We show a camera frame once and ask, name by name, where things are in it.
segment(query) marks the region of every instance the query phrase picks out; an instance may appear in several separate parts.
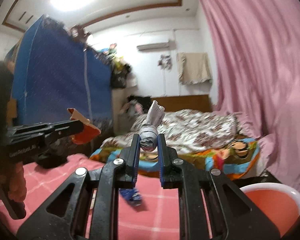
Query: bed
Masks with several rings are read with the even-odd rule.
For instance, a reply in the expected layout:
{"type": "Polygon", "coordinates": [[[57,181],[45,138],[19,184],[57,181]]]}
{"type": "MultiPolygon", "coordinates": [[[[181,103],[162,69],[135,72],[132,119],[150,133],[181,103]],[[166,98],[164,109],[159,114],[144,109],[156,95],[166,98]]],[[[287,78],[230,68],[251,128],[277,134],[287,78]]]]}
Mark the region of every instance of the bed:
{"type": "MultiPolygon", "coordinates": [[[[221,115],[211,112],[207,95],[153,100],[164,106],[166,111],[158,132],[165,134],[167,145],[175,148],[180,158],[199,169],[219,168],[231,179],[258,177],[264,171],[258,143],[260,138],[254,136],[252,123],[243,113],[221,115]],[[236,150],[239,146],[245,148],[240,152],[241,156],[236,150]]],[[[117,158],[122,148],[131,145],[133,134],[138,133],[145,118],[145,114],[139,116],[129,133],[107,138],[90,158],[104,163],[117,158]]],[[[151,153],[141,151],[139,172],[158,177],[158,169],[156,150],[151,153]]]]}

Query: hanging clothes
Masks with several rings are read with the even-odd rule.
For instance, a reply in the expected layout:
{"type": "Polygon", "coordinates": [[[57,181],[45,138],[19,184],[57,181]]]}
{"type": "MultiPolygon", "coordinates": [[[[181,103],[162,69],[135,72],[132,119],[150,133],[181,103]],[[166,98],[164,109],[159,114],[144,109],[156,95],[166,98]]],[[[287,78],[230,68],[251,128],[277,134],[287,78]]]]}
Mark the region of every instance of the hanging clothes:
{"type": "Polygon", "coordinates": [[[179,82],[183,85],[211,79],[207,53],[178,53],[179,82]]]}

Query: blue wardrobe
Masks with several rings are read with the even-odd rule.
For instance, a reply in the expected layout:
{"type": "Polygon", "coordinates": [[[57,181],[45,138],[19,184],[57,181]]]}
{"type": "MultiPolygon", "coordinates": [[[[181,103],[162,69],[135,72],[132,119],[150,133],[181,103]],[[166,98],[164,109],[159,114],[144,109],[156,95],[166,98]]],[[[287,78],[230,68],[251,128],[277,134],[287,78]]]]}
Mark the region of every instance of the blue wardrobe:
{"type": "Polygon", "coordinates": [[[37,20],[25,32],[15,64],[18,125],[68,120],[69,107],[102,132],[112,129],[111,69],[72,41],[62,24],[46,16],[37,20]]]}

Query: wooden headboard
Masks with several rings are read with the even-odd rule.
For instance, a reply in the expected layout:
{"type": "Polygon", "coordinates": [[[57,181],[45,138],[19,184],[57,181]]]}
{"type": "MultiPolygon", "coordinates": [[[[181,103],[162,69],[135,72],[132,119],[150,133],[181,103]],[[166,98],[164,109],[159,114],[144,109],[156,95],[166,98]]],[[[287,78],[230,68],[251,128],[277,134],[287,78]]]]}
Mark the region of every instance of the wooden headboard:
{"type": "Polygon", "coordinates": [[[158,101],[160,106],[165,108],[166,112],[175,112],[182,109],[193,109],[201,112],[212,112],[210,99],[208,95],[179,96],[152,98],[158,101]]]}

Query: person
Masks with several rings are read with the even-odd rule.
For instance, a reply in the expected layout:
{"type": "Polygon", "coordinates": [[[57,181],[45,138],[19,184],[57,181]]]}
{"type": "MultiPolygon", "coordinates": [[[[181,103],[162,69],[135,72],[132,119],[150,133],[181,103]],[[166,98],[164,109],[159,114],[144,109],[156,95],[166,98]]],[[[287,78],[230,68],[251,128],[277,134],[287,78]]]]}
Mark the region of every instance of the person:
{"type": "Polygon", "coordinates": [[[26,180],[22,163],[11,165],[5,173],[0,174],[0,184],[8,184],[8,198],[15,202],[23,202],[26,198],[26,180]]]}
{"type": "MultiPolygon", "coordinates": [[[[7,103],[10,100],[13,74],[7,64],[0,61],[0,141],[6,132],[7,103]]],[[[8,184],[8,198],[22,202],[26,198],[26,181],[22,163],[0,162],[0,184],[8,184]]]]}

